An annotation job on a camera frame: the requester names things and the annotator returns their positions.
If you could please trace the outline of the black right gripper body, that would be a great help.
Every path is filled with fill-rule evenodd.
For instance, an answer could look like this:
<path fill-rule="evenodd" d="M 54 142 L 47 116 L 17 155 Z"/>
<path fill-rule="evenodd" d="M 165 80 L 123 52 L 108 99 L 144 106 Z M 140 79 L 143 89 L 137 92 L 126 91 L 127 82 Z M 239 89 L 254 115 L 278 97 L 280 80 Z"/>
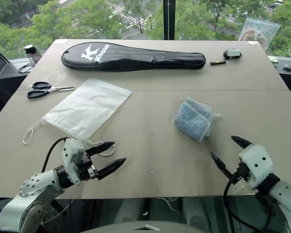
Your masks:
<path fill-rule="evenodd" d="M 239 163 L 239 167 L 232 175 L 232 184 L 237 184 L 241 179 L 248 182 L 250 178 L 250 169 L 245 163 Z"/>

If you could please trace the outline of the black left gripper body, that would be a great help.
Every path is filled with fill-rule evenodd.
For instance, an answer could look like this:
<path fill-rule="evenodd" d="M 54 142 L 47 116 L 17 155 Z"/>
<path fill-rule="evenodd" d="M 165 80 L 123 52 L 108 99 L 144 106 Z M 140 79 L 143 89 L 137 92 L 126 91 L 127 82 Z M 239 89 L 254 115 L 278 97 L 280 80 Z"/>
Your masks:
<path fill-rule="evenodd" d="M 94 179 L 98 175 L 98 171 L 91 160 L 91 156 L 97 153 L 97 148 L 78 151 L 78 171 L 79 177 L 82 181 Z"/>

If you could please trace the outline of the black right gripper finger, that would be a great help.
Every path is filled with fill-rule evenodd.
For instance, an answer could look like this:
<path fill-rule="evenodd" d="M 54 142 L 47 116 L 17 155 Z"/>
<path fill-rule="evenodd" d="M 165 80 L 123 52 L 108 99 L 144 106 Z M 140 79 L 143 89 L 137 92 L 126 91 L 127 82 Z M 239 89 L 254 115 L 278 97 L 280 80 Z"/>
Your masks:
<path fill-rule="evenodd" d="M 239 136 L 232 135 L 231 139 L 239 145 L 242 149 L 247 148 L 248 146 L 252 145 L 252 143 L 244 138 L 241 138 Z"/>
<path fill-rule="evenodd" d="M 210 153 L 211 157 L 213 159 L 213 161 L 215 162 L 215 164 L 217 165 L 217 167 L 219 168 L 219 170 L 230 180 L 233 177 L 233 174 L 228 171 L 228 169 L 226 168 L 225 163 L 219 158 L 217 157 L 213 152 Z"/>

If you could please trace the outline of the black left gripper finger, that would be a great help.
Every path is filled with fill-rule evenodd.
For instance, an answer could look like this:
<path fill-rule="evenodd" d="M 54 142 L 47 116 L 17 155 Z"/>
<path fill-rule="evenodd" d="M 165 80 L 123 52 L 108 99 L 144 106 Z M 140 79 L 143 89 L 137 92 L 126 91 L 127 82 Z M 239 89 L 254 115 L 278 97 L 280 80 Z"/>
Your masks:
<path fill-rule="evenodd" d="M 119 169 L 124 162 L 126 161 L 126 157 L 120 158 L 110 162 L 105 168 L 98 171 L 97 179 L 102 180 L 110 174 L 114 173 L 117 169 Z"/>
<path fill-rule="evenodd" d="M 99 142 L 91 148 L 91 155 L 112 155 L 115 152 L 115 142 Z"/>

